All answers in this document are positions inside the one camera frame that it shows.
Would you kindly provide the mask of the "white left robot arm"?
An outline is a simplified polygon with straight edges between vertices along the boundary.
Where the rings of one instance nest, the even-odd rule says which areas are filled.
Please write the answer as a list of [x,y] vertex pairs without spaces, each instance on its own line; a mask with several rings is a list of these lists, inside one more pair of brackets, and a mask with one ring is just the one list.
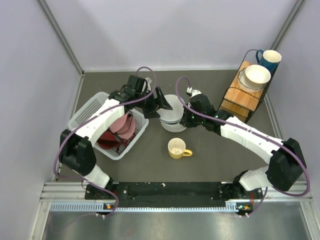
[[140,108],[146,119],[159,118],[159,109],[172,110],[160,87],[151,88],[145,78],[130,75],[121,90],[109,94],[102,107],[74,130],[64,130],[60,135],[59,162],[96,186],[102,198],[114,191],[112,178],[97,165],[94,145],[110,126],[128,111]]

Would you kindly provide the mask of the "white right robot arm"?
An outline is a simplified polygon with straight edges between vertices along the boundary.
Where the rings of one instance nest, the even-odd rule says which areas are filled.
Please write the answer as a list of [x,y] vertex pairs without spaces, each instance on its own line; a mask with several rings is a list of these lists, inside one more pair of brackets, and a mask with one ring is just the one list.
[[188,104],[180,123],[186,128],[203,126],[207,131],[230,139],[258,155],[267,164],[256,170],[245,170],[234,178],[233,192],[245,198],[251,191],[274,187],[287,194],[307,168],[298,141],[293,138],[282,140],[250,127],[235,115],[216,111],[209,99],[199,90],[188,87]]

